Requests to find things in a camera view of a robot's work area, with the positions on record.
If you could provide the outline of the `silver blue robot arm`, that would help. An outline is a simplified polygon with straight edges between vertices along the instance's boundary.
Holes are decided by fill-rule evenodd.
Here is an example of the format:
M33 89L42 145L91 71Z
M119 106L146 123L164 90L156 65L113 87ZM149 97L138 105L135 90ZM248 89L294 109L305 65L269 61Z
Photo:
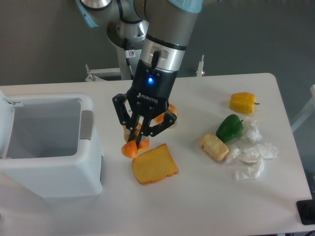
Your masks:
M130 89L113 97L120 124L140 145L172 126L169 109L178 70L203 2L200 0L79 0L90 27L107 27L120 75Z

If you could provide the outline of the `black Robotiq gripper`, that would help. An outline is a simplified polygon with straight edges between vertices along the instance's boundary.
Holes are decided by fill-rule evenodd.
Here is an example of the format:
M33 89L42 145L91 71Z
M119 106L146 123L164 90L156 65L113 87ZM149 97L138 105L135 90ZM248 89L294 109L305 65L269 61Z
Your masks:
M130 89L127 93L119 93L112 98L119 122L126 128L127 142L135 137L137 114L143 117L136 139L137 146L141 140L154 137L175 124L177 117L172 114L165 114L161 124L156 124L155 118L168 111L168 99L176 77L176 71L168 73L157 68L152 70L143 60L138 61ZM133 112L131 116L126 109L127 101Z

